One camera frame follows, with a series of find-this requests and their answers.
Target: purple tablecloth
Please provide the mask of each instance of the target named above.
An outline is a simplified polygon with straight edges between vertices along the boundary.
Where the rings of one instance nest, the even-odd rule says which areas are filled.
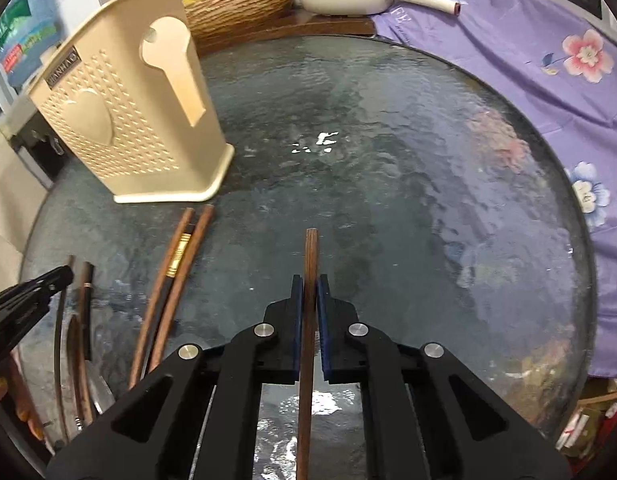
[[[446,59],[510,100],[550,143],[595,246],[597,338],[590,374],[617,376],[617,45],[549,0],[465,0],[459,17],[409,4],[377,33]]]

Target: triangular cutout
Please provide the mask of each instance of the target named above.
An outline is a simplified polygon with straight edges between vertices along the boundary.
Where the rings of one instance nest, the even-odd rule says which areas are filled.
[[[480,441],[506,430],[506,421],[457,375],[448,378],[474,440]]]
[[[147,442],[172,385],[173,378],[162,377],[111,424],[111,429],[136,442]]]

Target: wicker basket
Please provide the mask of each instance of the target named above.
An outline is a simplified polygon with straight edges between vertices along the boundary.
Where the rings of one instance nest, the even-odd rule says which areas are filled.
[[[253,27],[290,9],[293,0],[201,0],[186,6],[195,41]]]

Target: beige curtain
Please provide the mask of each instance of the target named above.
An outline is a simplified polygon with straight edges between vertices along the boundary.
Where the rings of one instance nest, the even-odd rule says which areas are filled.
[[[18,282],[26,242],[46,193],[0,134],[0,290]]]

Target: round table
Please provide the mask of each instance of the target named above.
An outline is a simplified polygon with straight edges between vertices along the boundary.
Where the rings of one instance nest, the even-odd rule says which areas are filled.
[[[236,158],[211,200],[216,215],[166,354],[185,342],[224,344],[260,322],[287,297],[304,231],[316,227],[320,271],[360,320],[403,344],[444,344],[556,438],[592,348],[594,266],[576,198],[531,124],[461,70],[383,41],[250,43],[202,67]],[[69,253],[95,264],[93,360],[116,396],[187,205],[115,204],[73,160],[31,235],[23,278]],[[55,304],[21,347],[53,440]],[[359,390],[320,376],[311,474],[364,478]],[[294,474],[297,395],[264,385],[254,478]]]

